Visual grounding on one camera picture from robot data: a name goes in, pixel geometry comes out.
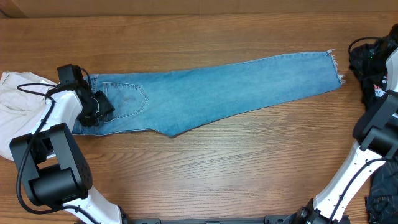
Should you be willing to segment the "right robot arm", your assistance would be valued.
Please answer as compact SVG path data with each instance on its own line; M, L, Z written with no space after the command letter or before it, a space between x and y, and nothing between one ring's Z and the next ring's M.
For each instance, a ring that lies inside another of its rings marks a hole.
M363 37L348 47L349 67L363 92L366 112L353 129L355 142L331 182L306 206L276 223L348 223L346 206L387 162L397 162L397 26L385 37Z

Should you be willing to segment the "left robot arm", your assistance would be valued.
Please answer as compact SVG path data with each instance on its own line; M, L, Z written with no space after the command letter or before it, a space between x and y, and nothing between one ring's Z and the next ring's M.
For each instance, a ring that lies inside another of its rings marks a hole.
M92 91L85 69L69 64L57 71L59 84L38 94L46 104L38 123L10 142L18 171L17 199L36 215L66 211L83 223L132 223L93 187L90 167L72 135L76 121L98 126L114 106L102 91Z

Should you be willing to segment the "light blue denim jeans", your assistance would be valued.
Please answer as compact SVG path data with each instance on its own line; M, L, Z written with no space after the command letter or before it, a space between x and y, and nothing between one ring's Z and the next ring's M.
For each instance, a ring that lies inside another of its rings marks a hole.
M172 137L214 121L299 100L341 86L330 51L275 55L215 67L160 73L94 74L114 111L77 135L153 130Z

